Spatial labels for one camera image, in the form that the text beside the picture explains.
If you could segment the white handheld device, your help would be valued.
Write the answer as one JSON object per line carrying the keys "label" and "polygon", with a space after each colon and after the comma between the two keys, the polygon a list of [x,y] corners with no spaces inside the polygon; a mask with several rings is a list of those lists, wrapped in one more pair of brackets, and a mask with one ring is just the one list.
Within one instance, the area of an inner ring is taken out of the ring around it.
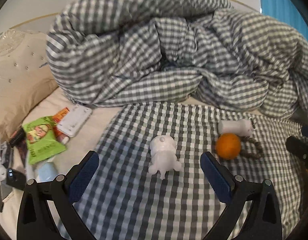
{"label": "white handheld device", "polygon": [[253,123],[250,119],[221,120],[218,123],[218,133],[233,133],[240,137],[251,136],[254,132]]}

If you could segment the orange fruit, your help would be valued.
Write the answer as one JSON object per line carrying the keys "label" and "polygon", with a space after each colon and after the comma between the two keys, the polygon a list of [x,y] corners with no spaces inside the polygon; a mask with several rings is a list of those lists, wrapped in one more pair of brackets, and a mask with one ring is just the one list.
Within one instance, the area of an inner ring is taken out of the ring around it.
{"label": "orange fruit", "polygon": [[216,141],[216,153],[222,159],[235,159],[240,152],[241,140],[234,133],[224,133]]}

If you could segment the white plush toy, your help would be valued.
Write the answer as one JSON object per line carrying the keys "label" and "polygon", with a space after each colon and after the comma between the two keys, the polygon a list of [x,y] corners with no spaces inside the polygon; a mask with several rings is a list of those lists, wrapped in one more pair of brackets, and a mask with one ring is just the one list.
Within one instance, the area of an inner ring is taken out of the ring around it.
{"label": "white plush toy", "polygon": [[165,179],[168,171],[181,171],[182,165],[177,160],[177,146],[173,137],[169,135],[156,136],[150,143],[151,164],[149,174],[160,173],[161,180]]}

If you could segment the black round device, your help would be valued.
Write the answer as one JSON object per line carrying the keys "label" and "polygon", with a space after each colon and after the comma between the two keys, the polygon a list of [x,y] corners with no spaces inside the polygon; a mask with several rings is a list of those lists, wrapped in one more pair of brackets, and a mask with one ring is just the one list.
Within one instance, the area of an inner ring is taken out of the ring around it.
{"label": "black round device", "polygon": [[6,184],[13,188],[23,191],[26,186],[26,176],[12,168],[7,169]]}

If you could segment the light blue earbuds case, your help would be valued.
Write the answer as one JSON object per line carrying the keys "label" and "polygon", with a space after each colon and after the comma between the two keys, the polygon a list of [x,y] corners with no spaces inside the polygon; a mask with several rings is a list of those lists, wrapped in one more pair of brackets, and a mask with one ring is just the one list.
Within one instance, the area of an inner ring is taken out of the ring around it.
{"label": "light blue earbuds case", "polygon": [[53,181],[59,174],[53,161],[41,162],[36,168],[39,183]]}

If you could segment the green snack bag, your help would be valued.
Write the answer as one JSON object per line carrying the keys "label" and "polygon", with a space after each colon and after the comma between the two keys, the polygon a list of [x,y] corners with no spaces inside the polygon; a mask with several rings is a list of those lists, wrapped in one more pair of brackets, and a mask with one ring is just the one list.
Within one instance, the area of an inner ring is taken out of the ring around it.
{"label": "green snack bag", "polygon": [[51,116],[44,116],[24,124],[28,150],[28,163],[34,165],[66,150],[58,142],[53,131],[54,121]]}

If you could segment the crumpled white paper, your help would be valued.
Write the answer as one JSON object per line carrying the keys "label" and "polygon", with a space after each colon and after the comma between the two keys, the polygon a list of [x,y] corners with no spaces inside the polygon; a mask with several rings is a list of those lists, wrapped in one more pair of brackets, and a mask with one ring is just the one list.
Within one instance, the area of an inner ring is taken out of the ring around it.
{"label": "crumpled white paper", "polygon": [[6,180],[7,169],[12,161],[13,149],[6,141],[0,141],[0,181]]}

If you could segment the orange packet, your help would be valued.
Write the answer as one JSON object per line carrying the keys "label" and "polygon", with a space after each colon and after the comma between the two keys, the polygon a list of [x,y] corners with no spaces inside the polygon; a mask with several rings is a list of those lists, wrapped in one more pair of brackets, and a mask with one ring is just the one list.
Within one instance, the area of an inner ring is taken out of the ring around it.
{"label": "orange packet", "polygon": [[63,119],[64,116],[67,115],[69,109],[67,107],[63,108],[61,111],[52,116],[54,121],[53,132],[58,142],[66,145],[69,142],[69,137],[58,130],[57,124]]}

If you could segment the white flat case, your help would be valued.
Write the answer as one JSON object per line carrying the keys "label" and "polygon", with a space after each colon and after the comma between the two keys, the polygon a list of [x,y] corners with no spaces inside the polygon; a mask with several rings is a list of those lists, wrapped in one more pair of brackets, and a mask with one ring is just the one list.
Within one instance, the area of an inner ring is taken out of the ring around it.
{"label": "white flat case", "polygon": [[70,138],[75,137],[93,110],[82,105],[73,106],[70,111],[57,124],[57,129]]}

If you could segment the grey checked bed sheet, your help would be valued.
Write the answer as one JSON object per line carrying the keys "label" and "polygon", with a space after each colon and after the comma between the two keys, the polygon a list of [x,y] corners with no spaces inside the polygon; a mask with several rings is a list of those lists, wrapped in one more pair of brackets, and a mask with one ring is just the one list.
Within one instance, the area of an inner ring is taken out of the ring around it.
{"label": "grey checked bed sheet", "polygon": [[[98,169],[74,204],[97,239],[201,239],[224,209],[200,168],[200,155],[214,152],[220,120],[252,119],[262,158],[237,157],[223,164],[247,181],[273,182],[287,237],[304,208],[305,175],[285,141],[298,123],[209,106],[144,103],[124,107],[96,146]],[[180,172],[150,175],[150,142],[169,135],[176,142]]]}

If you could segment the beige tufted pillow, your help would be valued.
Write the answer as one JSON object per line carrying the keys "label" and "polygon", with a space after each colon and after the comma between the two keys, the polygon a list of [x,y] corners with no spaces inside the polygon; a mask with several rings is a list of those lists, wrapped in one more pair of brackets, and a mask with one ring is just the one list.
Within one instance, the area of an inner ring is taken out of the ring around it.
{"label": "beige tufted pillow", "polygon": [[46,57],[46,34],[9,29],[0,35],[0,139],[57,88]]}

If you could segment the blue curtain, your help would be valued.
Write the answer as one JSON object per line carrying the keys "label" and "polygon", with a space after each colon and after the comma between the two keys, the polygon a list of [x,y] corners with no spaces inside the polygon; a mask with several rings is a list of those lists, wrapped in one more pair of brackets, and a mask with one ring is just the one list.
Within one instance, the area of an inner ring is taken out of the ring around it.
{"label": "blue curtain", "polygon": [[308,26],[291,0],[260,0],[260,12],[299,31],[308,41]]}

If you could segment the grey checked duvet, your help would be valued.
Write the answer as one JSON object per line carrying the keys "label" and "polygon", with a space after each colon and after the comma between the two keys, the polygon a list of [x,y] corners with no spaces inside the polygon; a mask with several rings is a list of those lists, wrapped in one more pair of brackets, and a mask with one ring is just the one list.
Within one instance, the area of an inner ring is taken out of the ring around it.
{"label": "grey checked duvet", "polygon": [[47,35],[72,102],[98,107],[188,96],[228,111],[308,118],[308,42],[228,0],[78,0]]}

